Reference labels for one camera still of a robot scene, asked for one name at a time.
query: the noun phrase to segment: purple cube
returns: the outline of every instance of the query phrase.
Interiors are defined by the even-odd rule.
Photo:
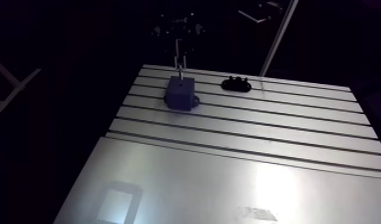
[[[194,107],[195,79],[171,76],[165,90],[165,103],[172,110],[190,111]]]

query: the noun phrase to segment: black clamp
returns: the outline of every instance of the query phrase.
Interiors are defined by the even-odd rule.
[[[221,88],[236,92],[249,92],[252,89],[252,85],[248,83],[248,78],[242,80],[239,76],[235,79],[232,76],[229,76],[229,79],[226,79],[221,83]]]

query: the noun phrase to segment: metal pole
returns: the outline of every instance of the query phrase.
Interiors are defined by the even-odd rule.
[[[277,32],[277,35],[274,39],[273,44],[271,45],[271,49],[268,52],[268,56],[266,58],[266,61],[263,64],[263,67],[260,71],[260,76],[264,77],[267,73],[268,68],[270,67],[271,61],[274,58],[275,52],[277,51],[277,48],[279,46],[279,43],[282,40],[283,34],[285,33],[286,28],[288,27],[288,24],[292,18],[293,12],[296,9],[296,6],[298,5],[299,0],[293,0],[286,10],[285,16],[282,20],[281,26],[279,27],[279,30]]]

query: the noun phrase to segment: metal frame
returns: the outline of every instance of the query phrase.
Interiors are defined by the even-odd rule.
[[[6,106],[14,99],[14,97],[22,91],[25,86],[41,71],[36,69],[29,74],[22,82],[15,78],[3,65],[0,63],[0,74],[14,87],[13,91],[6,97],[4,101],[0,101],[0,112],[6,108]]]

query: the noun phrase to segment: metal surface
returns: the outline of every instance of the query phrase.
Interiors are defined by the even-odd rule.
[[[152,77],[164,77],[164,78],[170,78],[170,76],[175,75],[175,72],[170,71],[156,71],[156,70],[148,70],[148,69],[142,69],[139,72],[140,76],[152,76]],[[199,82],[208,82],[212,84],[219,85],[224,79],[221,78],[217,79],[214,78],[214,76],[206,76],[206,75],[199,75],[195,74],[195,79],[197,79]],[[355,97],[351,92],[344,92],[344,91],[334,91],[330,89],[320,89],[320,88],[312,88],[312,87],[306,87],[306,86],[295,86],[295,85],[284,85],[279,83],[270,83],[270,82],[253,82],[252,80],[249,80],[250,84],[252,85],[253,89],[258,90],[264,90],[264,91],[272,91],[272,92],[281,92],[281,93],[287,93],[287,94],[297,94],[297,95],[304,95],[308,97],[321,97],[321,98],[327,98],[327,99],[340,99],[344,101],[355,101]]]
[[[172,67],[155,66],[155,65],[150,65],[150,64],[143,65],[143,68],[144,69],[153,69],[153,70],[162,70],[162,71],[176,71],[175,68],[172,68]],[[318,83],[311,83],[311,82],[299,82],[299,81],[294,81],[294,80],[275,79],[275,78],[261,77],[261,76],[248,76],[245,74],[234,74],[234,73],[225,73],[225,72],[220,72],[220,71],[207,71],[207,70],[190,69],[190,68],[188,68],[186,71],[188,73],[209,74],[212,76],[221,76],[221,77],[242,76],[242,78],[247,77],[248,80],[256,80],[256,81],[281,83],[281,84],[294,85],[294,86],[314,87],[314,88],[319,88],[319,89],[331,89],[331,90],[336,90],[336,91],[350,92],[350,88],[344,87],[344,86],[333,86],[333,85],[318,84]]]
[[[106,220],[121,217],[124,205],[134,202],[120,197],[124,209],[114,213],[114,200],[100,200],[111,183],[142,191],[134,221],[125,224],[381,224],[381,179],[106,138],[99,140],[54,223],[114,223]],[[111,212],[96,216],[93,208],[101,201]]]
[[[381,171],[381,155],[329,150],[122,119],[114,119],[110,130],[119,131],[124,134],[151,136],[153,138],[181,142],[183,144],[220,148],[222,150],[243,151],[245,153],[287,158],[290,160],[302,160],[312,163],[326,163],[336,166],[349,166]]]
[[[152,88],[146,86],[132,86],[130,94],[143,95],[148,97],[164,96],[164,88]],[[258,101],[238,97],[228,97],[223,95],[203,94],[196,90],[201,104],[218,105],[222,107],[241,108],[244,110],[265,111],[276,114],[286,114],[289,116],[309,117],[321,120],[333,120],[338,122],[356,123],[369,125],[364,114],[349,113],[344,111],[326,110],[322,108],[303,107],[298,105],[281,104],[276,102]]]
[[[156,85],[162,87],[161,85],[165,85],[164,80],[169,79],[175,73],[166,72],[166,71],[153,71],[153,70],[141,70],[139,75],[140,79],[142,77],[143,80],[147,80],[147,78],[154,78],[153,82],[156,81]],[[225,78],[217,77],[217,76],[206,76],[201,74],[193,74],[185,72],[186,77],[191,77],[196,80],[198,91],[200,92],[210,92],[214,94],[221,95],[229,95],[229,96],[237,96],[237,97],[246,97],[252,99],[260,99],[265,101],[274,101],[274,102],[285,102],[290,104],[300,104],[300,105],[308,105],[311,107],[321,107],[321,108],[332,108],[337,110],[346,110],[352,112],[363,112],[360,105],[357,102],[351,101],[340,101],[336,99],[326,99],[326,98],[318,98],[311,97],[305,95],[295,95],[295,94],[286,94],[281,92],[272,92],[267,89],[264,91],[261,89],[261,82],[249,80],[249,83],[252,85],[252,90],[247,94],[241,92],[229,92],[222,90],[220,84]]]
[[[310,170],[321,170],[332,173],[342,173],[347,175],[365,176],[370,178],[381,178],[381,172],[367,169],[356,169],[345,166],[333,166],[324,163],[311,163],[308,161],[288,160],[279,157],[268,157],[264,155],[248,154],[239,151],[222,150],[218,148],[202,147],[200,145],[188,145],[174,141],[165,141],[164,139],[157,139],[144,135],[129,135],[122,133],[107,132],[106,137],[113,139],[122,139],[132,142],[145,143],[149,145],[162,146],[167,148],[175,148],[186,151],[194,151],[197,153],[219,155],[223,157],[241,158],[249,161],[259,161],[270,164],[285,165],[289,167],[301,167]]]
[[[201,104],[173,111],[159,69],[140,72],[56,224],[381,224],[374,130],[357,103],[310,96],[352,93],[266,78],[294,94],[225,92],[228,74],[187,69]]]
[[[117,113],[117,117],[247,136],[248,138],[272,139],[274,141],[294,142],[318,147],[381,154],[381,143],[371,139],[353,138],[133,107],[121,107]]]
[[[165,105],[164,101],[159,98],[128,95],[125,98],[124,104],[160,111],[170,111]],[[326,120],[241,110],[235,108],[219,107],[215,105],[201,104],[198,107],[194,108],[190,113],[198,116],[235,120],[249,124],[257,123],[269,126],[286,127],[290,129],[309,130],[312,132],[334,133],[338,135],[356,136],[362,138],[377,138],[373,128],[370,126],[329,122]]]

